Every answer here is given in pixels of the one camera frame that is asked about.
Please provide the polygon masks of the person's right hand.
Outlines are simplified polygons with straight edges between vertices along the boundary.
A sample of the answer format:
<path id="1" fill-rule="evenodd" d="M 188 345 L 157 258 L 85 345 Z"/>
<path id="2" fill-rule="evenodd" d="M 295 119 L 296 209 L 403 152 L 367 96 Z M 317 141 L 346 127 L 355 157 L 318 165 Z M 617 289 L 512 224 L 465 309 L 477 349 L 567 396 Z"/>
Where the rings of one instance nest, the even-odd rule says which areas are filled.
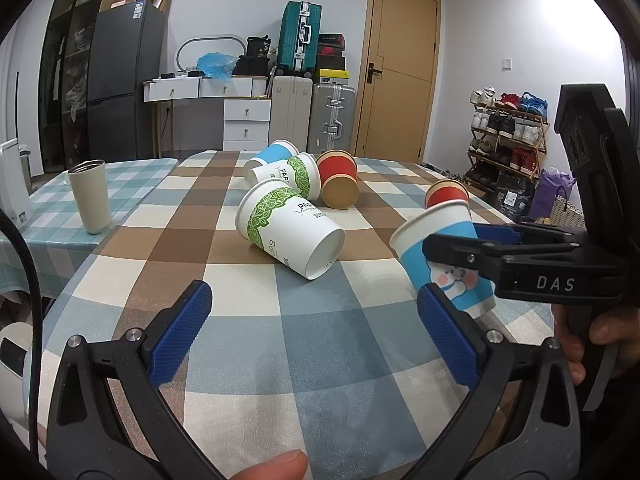
<path id="1" fill-rule="evenodd" d="M 575 385 L 581 384 L 587 372 L 582 365 L 585 344 L 574 335 L 567 325 L 566 307 L 554 304 L 554 336 L 562 344 Z M 599 315 L 590 325 L 589 339 L 593 344 L 609 346 L 620 344 L 620 353 L 614 374 L 622 374 L 639 362 L 639 309 L 634 307 L 616 308 Z"/>

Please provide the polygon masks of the person's left hand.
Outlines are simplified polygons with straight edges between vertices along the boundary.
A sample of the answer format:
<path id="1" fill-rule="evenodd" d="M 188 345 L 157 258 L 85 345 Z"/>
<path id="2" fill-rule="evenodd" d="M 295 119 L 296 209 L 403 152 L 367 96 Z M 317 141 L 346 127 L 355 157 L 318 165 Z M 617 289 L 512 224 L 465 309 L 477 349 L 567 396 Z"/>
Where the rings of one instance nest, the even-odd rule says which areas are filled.
<path id="1" fill-rule="evenodd" d="M 308 456 L 292 450 L 239 471 L 232 480 L 302 480 L 307 468 Z"/>

